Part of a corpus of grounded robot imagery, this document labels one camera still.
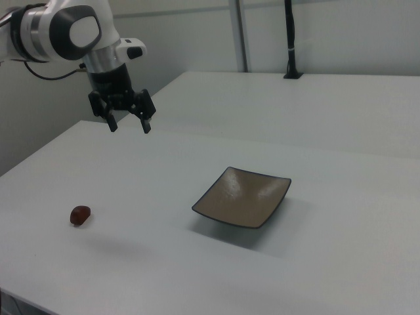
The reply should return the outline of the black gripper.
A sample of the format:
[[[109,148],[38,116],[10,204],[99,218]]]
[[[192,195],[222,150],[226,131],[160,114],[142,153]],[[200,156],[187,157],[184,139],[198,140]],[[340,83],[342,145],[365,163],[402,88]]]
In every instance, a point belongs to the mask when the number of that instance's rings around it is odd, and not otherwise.
[[[156,107],[147,89],[135,93],[126,64],[102,73],[87,72],[92,91],[89,102],[95,117],[101,117],[111,132],[117,130],[112,110],[129,111],[139,118],[145,134],[151,131],[150,121]]]

